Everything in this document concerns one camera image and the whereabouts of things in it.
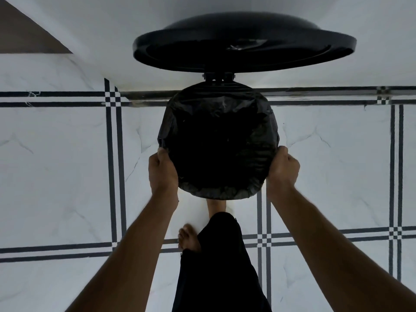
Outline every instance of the foot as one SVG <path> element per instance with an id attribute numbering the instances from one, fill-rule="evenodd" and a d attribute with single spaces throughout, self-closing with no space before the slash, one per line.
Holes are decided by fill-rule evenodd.
<path id="1" fill-rule="evenodd" d="M 225 212 L 226 204 L 227 204 L 226 200 L 207 199 L 208 214 L 209 214 L 210 219 L 217 212 Z"/>
<path id="2" fill-rule="evenodd" d="M 178 239 L 180 250 L 188 249 L 197 253 L 201 252 L 201 245 L 192 225 L 185 224 L 183 228 L 179 229 Z"/>

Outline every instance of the open black lid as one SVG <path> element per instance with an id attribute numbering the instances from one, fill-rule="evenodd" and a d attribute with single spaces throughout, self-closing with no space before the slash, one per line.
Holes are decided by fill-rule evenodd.
<path id="1" fill-rule="evenodd" d="M 356 39 L 297 17 L 265 12 L 194 16 L 134 41 L 134 58 L 186 72 L 260 72 L 348 56 Z"/>

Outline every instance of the person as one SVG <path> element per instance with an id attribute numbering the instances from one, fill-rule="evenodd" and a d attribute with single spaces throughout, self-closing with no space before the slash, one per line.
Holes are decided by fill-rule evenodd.
<path id="1" fill-rule="evenodd" d="M 270 166 L 267 196 L 332 309 L 416 311 L 416 294 L 360 251 L 296 190 L 299 168 L 288 149 L 279 147 Z M 164 149 L 149 158 L 149 180 L 148 204 L 67 312 L 145 311 L 159 251 L 178 205 L 178 175 Z M 224 207 L 224 202 L 208 201 L 211 219 L 200 234 L 189 225 L 179 232 L 184 251 L 175 312 L 271 310 L 249 263 L 240 227 Z"/>

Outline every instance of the person's left foot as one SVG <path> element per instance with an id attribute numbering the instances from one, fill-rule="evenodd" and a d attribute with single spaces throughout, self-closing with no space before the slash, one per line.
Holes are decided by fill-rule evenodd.
<path id="1" fill-rule="evenodd" d="M 185 224 L 183 228 L 179 229 L 178 239 L 180 250 L 188 249 L 197 253 L 201 252 L 201 245 L 192 225 Z"/>

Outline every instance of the trash bag liner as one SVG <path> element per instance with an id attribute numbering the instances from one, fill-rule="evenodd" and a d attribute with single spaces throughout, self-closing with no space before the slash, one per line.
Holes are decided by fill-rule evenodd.
<path id="1" fill-rule="evenodd" d="M 181 189 L 231 200 L 262 188 L 279 135 L 262 94 L 233 81 L 206 81 L 169 100 L 158 142 L 176 167 Z"/>

